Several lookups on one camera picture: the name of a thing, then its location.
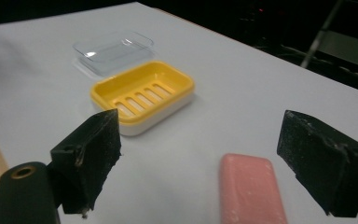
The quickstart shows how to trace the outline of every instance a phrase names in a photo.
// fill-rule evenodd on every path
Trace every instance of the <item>yellow soap dish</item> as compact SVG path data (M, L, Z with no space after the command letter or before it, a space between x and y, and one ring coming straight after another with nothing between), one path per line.
M96 83L91 99L102 110L118 109L120 133L136 135L193 98L191 77L164 62L150 62Z

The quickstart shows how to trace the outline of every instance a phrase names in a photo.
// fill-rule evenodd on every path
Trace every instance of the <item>clear plastic lid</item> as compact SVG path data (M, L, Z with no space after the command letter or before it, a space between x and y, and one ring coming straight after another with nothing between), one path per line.
M73 45L78 60L98 76L131 63L142 63L153 57L153 41L132 31L103 35Z

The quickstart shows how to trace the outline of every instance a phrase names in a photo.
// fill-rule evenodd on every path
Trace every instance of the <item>white table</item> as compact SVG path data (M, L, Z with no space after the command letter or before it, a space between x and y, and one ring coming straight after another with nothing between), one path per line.
M289 223L327 217L276 148L286 109L358 141L358 90L138 3L0 25L0 148L9 166L50 162L49 151L95 113L95 80L72 45L129 29L196 82L192 104L144 134L122 137L114 167L84 223L219 223L218 165L235 152L271 160ZM61 214L62 223L78 216Z

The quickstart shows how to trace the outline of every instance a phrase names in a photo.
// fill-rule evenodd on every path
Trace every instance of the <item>soap bar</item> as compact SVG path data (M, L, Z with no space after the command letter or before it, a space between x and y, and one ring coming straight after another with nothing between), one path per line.
M220 164L222 224L286 224L269 160L226 154Z

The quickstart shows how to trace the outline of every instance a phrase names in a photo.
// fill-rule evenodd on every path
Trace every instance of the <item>pink soap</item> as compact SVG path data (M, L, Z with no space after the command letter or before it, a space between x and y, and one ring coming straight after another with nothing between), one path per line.
M285 224L281 195L269 160L226 154L220 164L222 224Z

